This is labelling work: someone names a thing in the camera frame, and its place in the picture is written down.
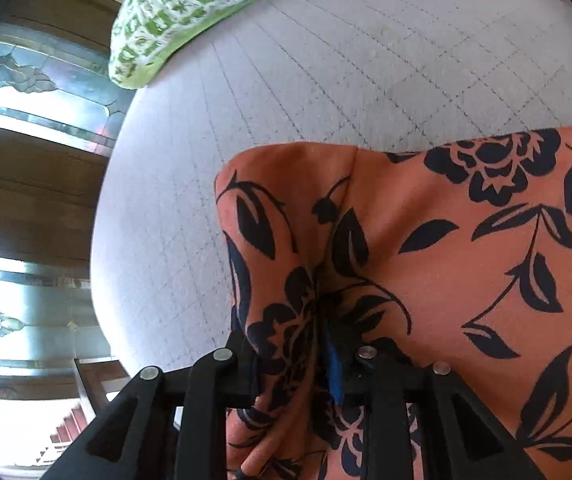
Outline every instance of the black flower print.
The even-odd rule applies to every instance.
[[[326,193],[326,196],[317,200],[313,205],[311,212],[313,215],[317,215],[317,222],[320,225],[330,224],[339,218],[339,206],[333,201],[333,193],[337,191],[340,186],[346,184],[350,179],[350,176],[345,176],[339,179],[335,184],[333,184],[330,191]]]
[[[460,140],[429,150],[423,163],[453,184],[468,181],[473,202],[505,206],[513,194],[527,189],[528,175],[543,176],[553,170],[559,145],[559,133],[552,128]]]
[[[353,478],[361,475],[364,408],[336,406],[325,388],[313,396],[311,418],[315,434],[341,453],[341,468]]]
[[[278,376],[268,412],[288,404],[306,374],[313,339],[312,285],[304,267],[294,269],[284,285],[288,304],[270,304],[263,311],[263,319],[246,330],[248,340],[258,351],[262,372]],[[280,347],[273,338],[276,341],[283,338]]]

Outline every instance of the stained glass window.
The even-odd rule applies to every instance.
[[[134,92],[108,55],[0,23],[0,127],[110,156]]]

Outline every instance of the black bracket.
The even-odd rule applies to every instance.
[[[224,480],[226,408],[250,408],[257,395],[257,356],[242,332],[232,332],[225,348],[192,367],[141,370],[42,478]]]
[[[415,368],[391,340],[364,345],[334,323],[324,332],[342,370],[343,404],[365,406],[362,480],[413,480],[407,403],[418,409],[425,480],[546,479],[446,363]]]

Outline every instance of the green patterned pillow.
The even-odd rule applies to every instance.
[[[125,0],[112,27],[110,78],[141,88],[175,50],[251,0]]]

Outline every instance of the orange floral fabric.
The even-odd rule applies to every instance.
[[[320,316],[452,364],[547,478],[572,478],[572,128],[425,153],[266,146],[215,191],[233,329],[264,383],[227,417],[230,478],[359,477],[363,410],[333,404]]]

